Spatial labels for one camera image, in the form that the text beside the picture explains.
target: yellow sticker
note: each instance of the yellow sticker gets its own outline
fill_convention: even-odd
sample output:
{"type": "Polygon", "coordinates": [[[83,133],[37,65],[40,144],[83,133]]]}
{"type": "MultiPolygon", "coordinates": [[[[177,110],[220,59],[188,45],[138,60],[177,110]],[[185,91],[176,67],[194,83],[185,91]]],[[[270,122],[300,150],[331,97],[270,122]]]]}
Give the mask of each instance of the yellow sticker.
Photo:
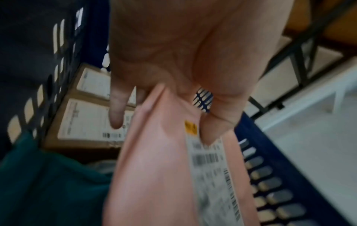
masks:
{"type": "Polygon", "coordinates": [[[195,123],[185,121],[186,133],[197,136],[197,125],[195,123]]]}

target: black metal frame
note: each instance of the black metal frame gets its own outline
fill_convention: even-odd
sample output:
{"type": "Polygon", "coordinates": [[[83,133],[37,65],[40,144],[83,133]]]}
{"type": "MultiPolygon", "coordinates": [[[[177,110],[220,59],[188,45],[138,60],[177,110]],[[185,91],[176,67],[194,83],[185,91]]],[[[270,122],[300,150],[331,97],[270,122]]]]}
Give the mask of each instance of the black metal frame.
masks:
{"type": "Polygon", "coordinates": [[[348,9],[352,8],[352,6],[357,3],[357,0],[344,0],[342,3],[334,7],[330,12],[320,16],[321,10],[319,6],[321,2],[322,0],[310,0],[311,25],[305,31],[301,32],[292,42],[282,48],[279,53],[271,58],[264,74],[262,75],[262,77],[265,76],[273,68],[278,66],[283,60],[285,60],[287,57],[290,57],[298,85],[265,107],[259,104],[254,98],[250,97],[249,102],[251,102],[259,109],[259,111],[251,117],[253,120],[258,119],[273,108],[284,108],[284,101],[297,94],[307,86],[311,85],[318,79],[322,78],[331,70],[345,63],[353,56],[357,55],[357,53],[354,51],[342,52],[343,56],[340,59],[337,59],[329,65],[325,66],[317,73],[308,76],[308,74],[312,71],[321,33],[329,24],[343,15],[348,9]],[[306,50],[303,50],[303,44],[306,44],[306,50]]]}

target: finger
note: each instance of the finger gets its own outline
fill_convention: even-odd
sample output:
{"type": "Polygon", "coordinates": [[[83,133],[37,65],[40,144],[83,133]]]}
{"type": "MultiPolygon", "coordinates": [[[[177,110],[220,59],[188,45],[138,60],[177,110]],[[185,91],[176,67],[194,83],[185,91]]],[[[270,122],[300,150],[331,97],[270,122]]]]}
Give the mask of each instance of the finger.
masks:
{"type": "Polygon", "coordinates": [[[136,88],[136,105],[142,104],[146,100],[148,95],[149,95],[148,91],[137,87],[136,88]]]}
{"type": "Polygon", "coordinates": [[[210,145],[225,132],[233,129],[240,120],[248,97],[249,95],[215,95],[210,112],[201,117],[201,141],[210,145]]]}
{"type": "Polygon", "coordinates": [[[124,111],[134,86],[125,83],[117,76],[111,76],[109,121],[114,129],[123,125],[124,111]]]}

